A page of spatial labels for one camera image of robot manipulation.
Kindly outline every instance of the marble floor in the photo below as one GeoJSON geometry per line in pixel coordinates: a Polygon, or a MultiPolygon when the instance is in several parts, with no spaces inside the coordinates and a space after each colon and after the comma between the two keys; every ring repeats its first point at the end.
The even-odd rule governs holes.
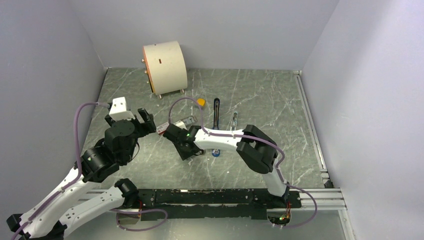
{"type": "MultiPolygon", "coordinates": [[[[213,99],[218,97],[221,130],[229,130],[231,116],[238,111],[237,129],[253,124],[284,150],[281,170],[291,184],[301,188],[324,187],[298,85],[291,71],[188,69],[187,77],[185,93],[167,93],[159,99],[151,92],[143,68],[109,68],[98,101],[110,103],[113,98],[126,97],[134,114],[138,115],[138,108],[145,108],[159,126],[167,121],[170,105],[178,98],[203,98],[205,126],[211,128],[213,99]]],[[[107,114],[104,108],[94,111],[83,151],[103,138],[109,127],[104,120],[107,114]]],[[[200,111],[189,100],[181,101],[172,110],[173,120],[190,115],[200,118],[200,111]]],[[[213,157],[207,151],[182,161],[174,145],[156,133],[138,142],[140,151],[135,159],[109,176],[101,189],[111,187],[121,178],[129,178],[141,189],[265,187],[262,176],[251,171],[236,152],[221,151],[219,157],[213,157]]]]}

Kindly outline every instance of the gray marble surface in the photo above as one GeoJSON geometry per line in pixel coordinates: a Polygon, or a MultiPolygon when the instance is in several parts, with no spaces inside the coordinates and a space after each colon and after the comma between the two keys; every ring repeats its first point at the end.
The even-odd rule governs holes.
{"type": "MultiPolygon", "coordinates": [[[[285,160],[281,170],[290,183],[303,188],[324,187],[301,96],[291,71],[188,69],[187,76],[185,93],[167,93],[159,99],[151,92],[143,68],[109,68],[99,102],[110,103],[113,98],[127,97],[134,114],[138,115],[138,108],[145,108],[154,115],[154,122],[159,126],[167,121],[170,105],[178,98],[203,98],[206,99],[205,126],[211,128],[213,99],[218,97],[221,130],[229,130],[231,116],[237,110],[237,129],[247,124],[256,125],[282,147],[285,160]]],[[[103,137],[109,127],[104,120],[107,114],[104,108],[94,111],[83,151],[103,137]]],[[[200,119],[200,111],[189,100],[181,101],[172,111],[175,121],[190,115],[200,119]]],[[[140,151],[135,159],[109,176],[100,188],[107,189],[121,178],[129,178],[138,188],[265,187],[262,176],[251,171],[236,152],[221,151],[219,157],[213,157],[208,150],[205,155],[182,161],[174,145],[156,133],[138,142],[140,151]]]]}

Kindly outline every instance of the purple cable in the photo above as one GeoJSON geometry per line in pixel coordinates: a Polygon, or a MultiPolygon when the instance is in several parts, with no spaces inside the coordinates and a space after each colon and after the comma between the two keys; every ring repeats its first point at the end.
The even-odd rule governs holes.
{"type": "MultiPolygon", "coordinates": [[[[169,124],[171,124],[171,122],[172,122],[171,121],[171,112],[172,112],[172,109],[173,109],[174,105],[177,104],[179,101],[184,100],[184,99],[188,99],[188,100],[193,101],[197,105],[197,107],[199,108],[199,110],[200,110],[200,127],[203,130],[203,132],[205,132],[205,133],[207,133],[209,135],[212,135],[212,136],[217,136],[217,137],[231,137],[231,138],[233,137],[233,135],[231,135],[231,134],[208,132],[205,129],[205,126],[203,124],[203,110],[202,110],[202,107],[200,106],[200,104],[194,98],[189,97],[189,96],[184,96],[184,97],[176,100],[171,105],[171,107],[169,108],[169,113],[168,113],[168,122],[169,122],[169,124]]],[[[276,168],[278,177],[280,178],[280,180],[282,181],[282,183],[285,184],[289,188],[293,188],[293,189],[296,189],[296,190],[301,191],[302,193],[307,194],[312,199],[312,202],[313,202],[313,204],[315,206],[315,209],[313,211],[312,216],[310,218],[308,218],[307,220],[305,220],[304,222],[301,222],[301,223],[295,224],[295,225],[291,225],[291,226],[285,226],[284,228],[288,228],[288,229],[290,229],[290,228],[297,228],[297,227],[303,226],[303,225],[309,223],[310,221],[312,221],[312,219],[315,218],[315,216],[317,215],[317,212],[318,212],[317,202],[315,201],[315,198],[309,192],[307,192],[304,189],[299,188],[297,186],[290,185],[290,184],[288,184],[287,182],[284,181],[283,175],[282,175],[282,173],[280,171],[280,168],[279,168],[280,167],[280,164],[283,162],[284,157],[285,157],[283,150],[281,148],[279,148],[277,145],[273,144],[272,142],[269,142],[269,141],[264,140],[264,139],[259,138],[259,137],[249,136],[249,135],[240,135],[240,134],[234,134],[234,137],[237,137],[237,138],[246,138],[246,139],[252,139],[252,140],[255,140],[255,141],[259,141],[259,142],[262,142],[264,144],[267,144],[267,145],[273,147],[278,152],[280,152],[281,153],[281,159],[275,164],[275,168],[276,168]]]]}
{"type": "MultiPolygon", "coordinates": [[[[75,144],[75,159],[76,159],[76,165],[78,167],[78,175],[76,178],[72,181],[70,181],[68,184],[62,187],[62,190],[66,190],[71,185],[76,183],[78,179],[80,179],[81,174],[83,173],[82,165],[81,165],[81,149],[80,149],[80,142],[78,140],[78,118],[80,117],[80,112],[85,106],[94,105],[94,106],[100,106],[103,108],[109,108],[109,104],[102,103],[102,102],[87,102],[82,105],[80,105],[75,112],[75,115],[73,117],[73,139],[75,144]]],[[[52,201],[55,199],[61,191],[57,191],[53,193],[45,202],[43,202],[40,207],[30,216],[28,217],[28,221],[24,222],[13,234],[11,240],[15,240],[15,238],[19,235],[19,232],[21,232],[30,222],[33,221],[34,218],[37,217],[38,214],[40,214],[52,201]]]]}
{"type": "Polygon", "coordinates": [[[118,219],[118,214],[116,214],[116,225],[125,231],[130,231],[130,232],[144,232],[144,231],[148,231],[148,230],[152,230],[154,228],[159,227],[160,225],[164,224],[165,221],[168,219],[168,213],[167,211],[163,210],[163,209],[149,209],[149,210],[140,210],[140,211],[123,211],[123,210],[119,210],[119,209],[112,209],[111,211],[119,213],[119,214],[145,214],[145,213],[152,213],[152,212],[162,212],[165,214],[165,218],[159,222],[158,224],[151,226],[151,227],[147,227],[147,228],[142,228],[142,229],[131,229],[131,228],[126,228],[120,225],[119,223],[119,219],[118,219]]]}

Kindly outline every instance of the purple hose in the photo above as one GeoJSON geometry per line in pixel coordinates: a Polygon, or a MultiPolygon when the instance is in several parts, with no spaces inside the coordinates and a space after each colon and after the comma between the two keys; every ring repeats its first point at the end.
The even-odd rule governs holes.
{"type": "MultiPolygon", "coordinates": [[[[68,184],[66,184],[65,186],[63,186],[62,187],[63,190],[66,190],[71,185],[73,185],[74,183],[76,183],[78,181],[78,179],[80,179],[81,174],[83,173],[83,171],[82,171],[82,165],[81,165],[81,157],[80,157],[80,154],[81,154],[80,142],[78,140],[78,118],[80,116],[81,110],[85,106],[89,106],[89,105],[99,106],[99,107],[103,107],[103,108],[109,108],[109,104],[107,104],[107,103],[102,103],[102,102],[87,102],[87,103],[82,104],[81,106],[79,106],[76,109],[75,115],[73,117],[73,139],[74,139],[74,144],[75,144],[75,159],[76,159],[76,165],[78,167],[78,175],[76,176],[75,179],[73,179],[68,184]]],[[[28,217],[28,221],[24,222],[14,232],[11,240],[15,240],[15,238],[19,235],[19,232],[21,232],[30,222],[32,222],[33,219],[36,218],[37,215],[40,214],[53,201],[53,199],[55,199],[60,193],[61,193],[61,191],[57,191],[57,192],[53,193],[49,198],[47,198],[47,200],[45,202],[43,202],[40,205],[40,207],[30,217],[28,217]]]]}
{"type": "MultiPolygon", "coordinates": [[[[172,111],[172,108],[174,107],[174,105],[175,105],[175,104],[177,104],[179,101],[184,100],[184,99],[188,99],[188,100],[193,101],[193,102],[197,105],[197,107],[199,108],[199,110],[200,110],[200,127],[201,127],[201,129],[203,130],[203,132],[205,132],[205,133],[207,133],[207,134],[209,134],[209,135],[212,135],[212,136],[217,136],[217,137],[231,137],[231,138],[233,137],[233,135],[231,135],[231,134],[208,132],[208,131],[205,129],[205,126],[204,126],[204,124],[203,124],[203,110],[202,110],[202,107],[198,104],[198,102],[197,102],[194,98],[189,97],[189,96],[184,96],[184,97],[182,97],[182,98],[180,98],[180,99],[176,100],[176,101],[175,101],[175,102],[171,105],[171,107],[169,108],[169,113],[168,113],[168,122],[169,122],[169,124],[171,124],[171,122],[172,122],[172,121],[171,121],[171,111],[172,111]]],[[[280,171],[280,168],[279,168],[280,164],[283,162],[284,157],[285,157],[283,150],[282,150],[281,148],[279,148],[277,145],[273,144],[272,142],[269,142],[269,141],[264,140],[264,139],[259,138],[259,137],[249,136],[249,135],[240,135],[240,134],[234,134],[234,137],[237,137],[237,138],[252,139],[252,140],[262,142],[262,143],[264,143],[264,144],[267,144],[267,145],[269,145],[269,146],[271,146],[271,147],[275,148],[278,152],[280,152],[280,153],[281,153],[281,159],[280,159],[280,160],[279,160],[279,161],[275,164],[275,168],[276,168],[276,171],[277,171],[277,174],[278,174],[278,176],[279,176],[280,180],[281,180],[281,181],[282,181],[282,182],[283,182],[283,183],[284,183],[287,187],[289,187],[289,188],[293,188],[293,189],[296,189],[296,190],[299,190],[299,191],[301,191],[302,193],[307,194],[307,195],[308,195],[308,196],[312,199],[313,204],[314,204],[314,206],[315,206],[315,209],[314,209],[314,211],[313,211],[312,216],[311,216],[310,218],[308,218],[307,220],[305,220],[304,222],[301,222],[301,223],[299,223],[299,224],[295,224],[295,225],[291,225],[291,226],[285,226],[285,228],[297,228],[297,227],[303,226],[303,225],[305,225],[305,224],[309,223],[310,221],[312,221],[312,219],[314,219],[314,218],[315,218],[315,216],[317,215],[317,211],[318,211],[317,202],[315,201],[314,197],[313,197],[313,196],[312,196],[309,192],[305,191],[305,190],[304,190],[304,189],[302,189],[302,188],[299,188],[299,187],[296,187],[296,186],[290,185],[290,184],[288,184],[287,182],[285,182],[285,181],[284,181],[283,175],[281,174],[281,171],[280,171]]]]}
{"type": "Polygon", "coordinates": [[[166,222],[166,220],[168,219],[168,213],[167,211],[163,210],[163,209],[149,209],[149,210],[140,210],[140,211],[124,211],[124,210],[119,210],[119,209],[112,209],[111,211],[119,213],[119,214],[145,214],[145,213],[152,213],[152,212],[162,212],[165,214],[165,218],[159,222],[158,224],[151,226],[151,227],[147,227],[147,228],[142,228],[142,229],[131,229],[131,228],[126,228],[120,225],[119,220],[118,220],[118,214],[116,214],[116,225],[125,231],[129,231],[129,232],[144,232],[144,231],[148,231],[148,230],[152,230],[154,228],[159,227],[160,225],[164,224],[166,222]]]}

